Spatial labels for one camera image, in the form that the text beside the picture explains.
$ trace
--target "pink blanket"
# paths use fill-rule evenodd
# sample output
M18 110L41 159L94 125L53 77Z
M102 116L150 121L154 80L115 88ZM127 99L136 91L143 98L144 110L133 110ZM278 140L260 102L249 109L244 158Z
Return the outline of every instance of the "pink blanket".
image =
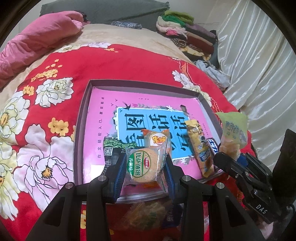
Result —
M75 11L43 15L10 40L0 54L0 91L26 66L82 30L83 16Z

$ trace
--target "red oval logo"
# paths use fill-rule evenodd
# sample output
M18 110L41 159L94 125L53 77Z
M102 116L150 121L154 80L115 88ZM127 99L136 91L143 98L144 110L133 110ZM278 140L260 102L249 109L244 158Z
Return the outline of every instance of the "red oval logo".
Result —
M144 165L145 165L145 168L149 167L149 159L148 159L148 157L145 157Z

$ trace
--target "beige bed sheet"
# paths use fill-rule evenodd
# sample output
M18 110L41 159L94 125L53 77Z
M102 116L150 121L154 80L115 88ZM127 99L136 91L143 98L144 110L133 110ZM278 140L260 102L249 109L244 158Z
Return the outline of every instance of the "beige bed sheet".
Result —
M78 45L92 42L107 42L110 44L123 44L132 47L145 49L154 53L175 57L191 63L191 61L174 45L172 41L158 33L148 29L122 28L106 24L85 25L82 33L66 42L64 45ZM4 103L13 95L16 88L21 84L26 76L38 67L49 54L35 61L23 72L19 73L0 93L0 109Z

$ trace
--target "bed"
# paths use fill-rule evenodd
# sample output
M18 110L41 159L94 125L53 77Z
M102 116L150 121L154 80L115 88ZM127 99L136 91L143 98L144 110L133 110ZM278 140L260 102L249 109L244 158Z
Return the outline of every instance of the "bed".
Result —
M25 68L0 94L0 167L6 177L0 177L1 221L17 241L25 239L58 190L73 179L73 155L69 153L73 153L80 102L91 79L187 88L199 92L213 112L236 111L170 40L148 29L85 25L78 35ZM248 139L242 151L254 154ZM211 183L223 180L241 199L234 180L227 177L223 174ZM108 213L116 216L128 208L117 206ZM84 223L82 219L83 239ZM175 237L178 230L167 233ZM123 235L126 232L118 232L113 238L120 240Z

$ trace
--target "red blanket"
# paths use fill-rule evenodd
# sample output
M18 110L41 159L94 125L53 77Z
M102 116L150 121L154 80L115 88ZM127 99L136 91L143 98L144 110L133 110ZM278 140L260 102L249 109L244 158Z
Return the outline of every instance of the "red blanket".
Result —
M0 112L0 214L16 241L25 240L58 190L72 181L69 153L73 151L80 102L90 79L136 80L189 88L201 92L213 112L236 111L206 74L172 57L107 43L67 46L50 54L26 77ZM254 154L250 140L249 136L243 152ZM220 177L224 181L226 178L227 175ZM233 180L227 182L237 195ZM116 217L117 209L116 205L108 208L110 220ZM141 238L162 240L168 232L173 237L178 234L176 229L162 233L156 230ZM114 232L112 240L131 241L133 237L128 232Z

